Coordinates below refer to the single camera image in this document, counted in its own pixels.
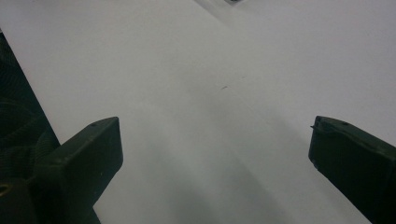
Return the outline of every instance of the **white table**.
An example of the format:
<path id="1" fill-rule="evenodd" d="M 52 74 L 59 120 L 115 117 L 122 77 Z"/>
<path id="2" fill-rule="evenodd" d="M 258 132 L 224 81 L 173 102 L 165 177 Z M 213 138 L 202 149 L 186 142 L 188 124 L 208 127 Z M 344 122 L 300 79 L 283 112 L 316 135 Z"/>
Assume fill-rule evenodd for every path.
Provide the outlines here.
<path id="1" fill-rule="evenodd" d="M 316 115 L 396 145 L 396 1 L 0 0 L 61 143 L 120 117 L 103 223 L 369 223 L 307 158 Z"/>

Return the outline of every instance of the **white surface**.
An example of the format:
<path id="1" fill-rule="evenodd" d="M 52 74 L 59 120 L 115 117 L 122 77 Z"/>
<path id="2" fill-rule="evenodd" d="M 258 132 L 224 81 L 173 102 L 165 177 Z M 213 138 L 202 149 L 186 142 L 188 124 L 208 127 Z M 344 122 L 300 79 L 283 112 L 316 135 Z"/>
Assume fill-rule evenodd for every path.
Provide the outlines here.
<path id="1" fill-rule="evenodd" d="M 61 142 L 119 116 L 103 223 L 369 223 L 307 158 L 316 115 L 396 145 L 396 1 L 0 0 Z"/>

